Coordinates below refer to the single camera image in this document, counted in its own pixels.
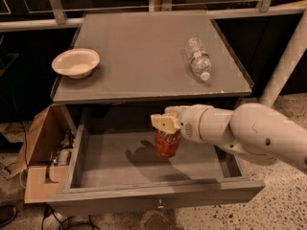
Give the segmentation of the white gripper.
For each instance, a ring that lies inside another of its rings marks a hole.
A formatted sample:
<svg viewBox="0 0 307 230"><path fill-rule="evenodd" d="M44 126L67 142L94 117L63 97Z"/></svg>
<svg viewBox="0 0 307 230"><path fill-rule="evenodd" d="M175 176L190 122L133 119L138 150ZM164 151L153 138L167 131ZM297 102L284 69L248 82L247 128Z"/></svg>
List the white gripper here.
<svg viewBox="0 0 307 230"><path fill-rule="evenodd" d="M153 114L152 126L168 134L180 134L189 141L202 143L200 124L203 114L211 108L211 105L176 105L165 108L165 114Z"/></svg>

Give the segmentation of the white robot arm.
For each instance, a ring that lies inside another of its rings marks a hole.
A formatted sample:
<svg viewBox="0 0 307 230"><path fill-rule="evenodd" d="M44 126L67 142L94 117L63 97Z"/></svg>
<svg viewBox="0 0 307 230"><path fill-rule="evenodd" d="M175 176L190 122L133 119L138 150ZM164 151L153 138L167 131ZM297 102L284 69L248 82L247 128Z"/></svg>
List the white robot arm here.
<svg viewBox="0 0 307 230"><path fill-rule="evenodd" d="M169 106L151 116L152 126L167 134L180 133L196 143L215 145L258 165L280 160L307 173L307 129L280 112L245 103L234 110L195 104Z"/></svg>

